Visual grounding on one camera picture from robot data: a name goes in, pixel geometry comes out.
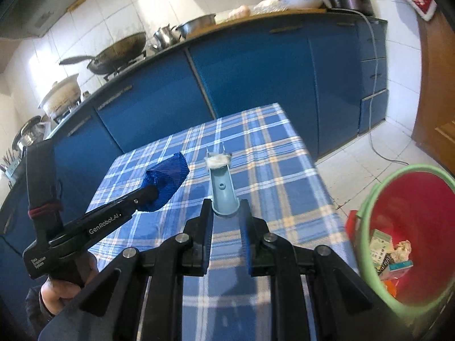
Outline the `person's left hand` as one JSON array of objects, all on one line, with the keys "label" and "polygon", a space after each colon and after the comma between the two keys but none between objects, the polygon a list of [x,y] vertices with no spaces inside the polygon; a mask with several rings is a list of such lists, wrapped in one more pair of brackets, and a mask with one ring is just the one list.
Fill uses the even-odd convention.
[{"label": "person's left hand", "polygon": [[[97,259],[92,253],[82,256],[82,267],[88,269],[85,285],[88,285],[98,274]],[[73,299],[81,288],[74,283],[58,279],[47,279],[41,286],[40,295],[44,307],[53,315],[57,315],[66,305],[65,301]]]}]

